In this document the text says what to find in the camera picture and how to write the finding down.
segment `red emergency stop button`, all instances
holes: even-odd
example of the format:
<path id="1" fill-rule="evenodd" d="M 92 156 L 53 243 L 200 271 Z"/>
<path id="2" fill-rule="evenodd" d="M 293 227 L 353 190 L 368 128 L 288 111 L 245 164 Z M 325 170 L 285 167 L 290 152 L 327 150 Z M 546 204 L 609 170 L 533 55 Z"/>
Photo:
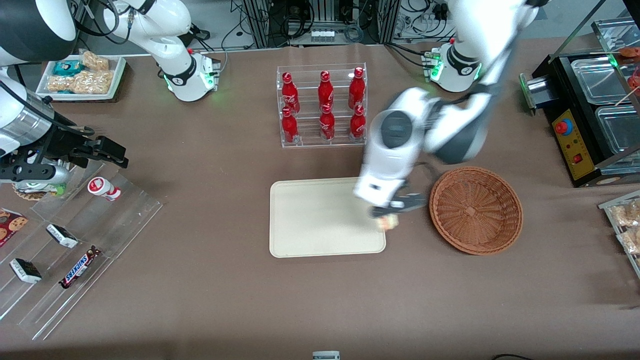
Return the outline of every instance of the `red emergency stop button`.
<path id="1" fill-rule="evenodd" d="M 567 136 L 573 131 L 573 124 L 571 120 L 564 119 L 556 124 L 554 130 L 560 135 Z"/>

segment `clear acrylic shelf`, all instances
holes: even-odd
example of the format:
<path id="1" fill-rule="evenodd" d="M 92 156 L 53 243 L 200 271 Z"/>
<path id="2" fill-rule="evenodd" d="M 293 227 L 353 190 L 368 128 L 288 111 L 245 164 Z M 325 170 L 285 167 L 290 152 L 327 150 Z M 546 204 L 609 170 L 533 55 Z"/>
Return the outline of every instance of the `clear acrylic shelf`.
<path id="1" fill-rule="evenodd" d="M 282 147 L 320 147 L 331 145 L 364 145 L 367 142 L 365 130 L 364 139 L 361 142 L 352 142 L 349 139 L 349 125 L 353 110 L 349 108 L 349 85 L 353 79 L 353 70 L 356 67 L 363 68 L 365 87 L 362 106 L 367 116 L 367 64 L 349 63 L 333 65 L 300 65 L 300 66 L 279 66 L 276 73 L 276 92 L 278 100 L 278 123 L 280 127 L 280 142 Z M 320 72 L 327 70 L 331 74 L 331 84 L 333 85 L 333 116 L 335 117 L 335 137 L 333 140 L 323 140 L 320 137 L 320 108 L 318 104 L 317 89 L 320 85 Z M 298 133 L 300 141 L 298 143 L 287 143 L 282 130 L 282 74 L 290 72 L 293 83 L 298 88 L 300 97 L 300 112 L 295 114 L 298 121 Z"/>
<path id="2" fill-rule="evenodd" d="M 638 276 L 638 278 L 640 278 L 640 256 L 629 254 L 627 247 L 620 239 L 620 234 L 624 233 L 627 229 L 626 227 L 620 226 L 616 223 L 616 221 L 613 219 L 613 215 L 611 214 L 611 210 L 609 210 L 611 206 L 625 205 L 635 199 L 640 199 L 640 190 L 636 192 L 628 193 L 624 196 L 618 197 L 617 199 L 613 199 L 611 201 L 602 203 L 598 205 L 598 208 L 603 209 L 605 214 L 607 214 L 607 218 L 609 219 L 609 222 L 613 227 L 613 231 L 616 232 L 616 239 L 618 239 L 618 241 L 620 242 L 620 245 L 622 245 L 622 248 L 625 249 L 625 254 L 629 258 L 629 261 L 631 262 L 631 266 L 636 271 L 636 275 Z"/>
<path id="3" fill-rule="evenodd" d="M 0 264 L 2 317 L 9 314 L 34 340 L 44 340 L 50 335 L 162 207 L 160 202 L 117 172 L 102 166 L 80 172 L 82 174 L 72 176 L 69 184 L 73 186 L 66 197 L 53 199 L 47 195 L 31 208 L 42 220 L 37 216 L 29 218 L 29 223 L 20 231 L 27 230 L 35 218 L 31 233 L 3 254 Z M 121 189 L 118 200 L 110 202 L 83 191 L 97 174 Z M 72 249 L 58 244 L 45 230 L 48 224 L 64 227 L 80 242 Z M 92 245 L 102 254 L 69 289 L 63 289 L 58 282 Z M 42 280 L 36 284 L 20 281 L 8 265 L 13 258 L 32 261 Z"/>

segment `beige tray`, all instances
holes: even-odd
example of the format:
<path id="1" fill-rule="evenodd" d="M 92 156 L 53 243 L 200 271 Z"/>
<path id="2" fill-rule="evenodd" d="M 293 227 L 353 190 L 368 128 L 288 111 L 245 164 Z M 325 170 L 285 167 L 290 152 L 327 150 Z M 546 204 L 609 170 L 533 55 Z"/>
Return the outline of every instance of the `beige tray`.
<path id="1" fill-rule="evenodd" d="M 278 181 L 271 186 L 269 250 L 276 258 L 374 254 L 387 246 L 353 195 L 355 177 Z"/>

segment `acrylic bottle rack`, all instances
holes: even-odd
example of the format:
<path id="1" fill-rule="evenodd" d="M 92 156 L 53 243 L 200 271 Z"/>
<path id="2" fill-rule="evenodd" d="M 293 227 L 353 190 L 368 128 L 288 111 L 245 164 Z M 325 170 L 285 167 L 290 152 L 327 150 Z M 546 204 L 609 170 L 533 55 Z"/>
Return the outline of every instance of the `acrylic bottle rack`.
<path id="1" fill-rule="evenodd" d="M 279 66 L 276 74 L 276 92 L 278 95 L 278 122 L 280 126 L 280 142 L 282 147 L 320 147 L 331 145 L 364 145 L 367 142 L 365 130 L 364 138 L 360 142 L 352 142 L 349 139 L 349 125 L 353 110 L 349 108 L 349 85 L 353 79 L 353 71 L 356 67 L 363 68 L 363 79 L 365 84 L 364 98 L 362 106 L 367 116 L 367 64 L 333 64 L 333 65 L 301 65 L 301 66 Z M 318 86 L 320 85 L 320 72 L 327 70 L 331 75 L 333 85 L 333 116 L 335 117 L 335 137 L 332 140 L 323 140 L 320 137 L 320 107 L 318 103 Z M 293 83 L 298 88 L 300 98 L 300 112 L 294 114 L 298 121 L 298 133 L 300 141 L 298 143 L 287 143 L 282 130 L 282 74 L 290 72 Z"/>

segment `yellow control panel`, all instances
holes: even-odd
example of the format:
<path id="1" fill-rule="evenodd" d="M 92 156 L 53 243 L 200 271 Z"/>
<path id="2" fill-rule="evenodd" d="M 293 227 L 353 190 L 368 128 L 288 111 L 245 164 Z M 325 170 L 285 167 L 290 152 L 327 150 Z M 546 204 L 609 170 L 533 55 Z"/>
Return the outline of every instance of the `yellow control panel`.
<path id="1" fill-rule="evenodd" d="M 551 123 L 562 149 L 564 160 L 569 165 L 573 180 L 578 180 L 594 171 L 593 160 L 584 146 L 580 131 L 575 125 L 571 110 L 567 110 Z"/>

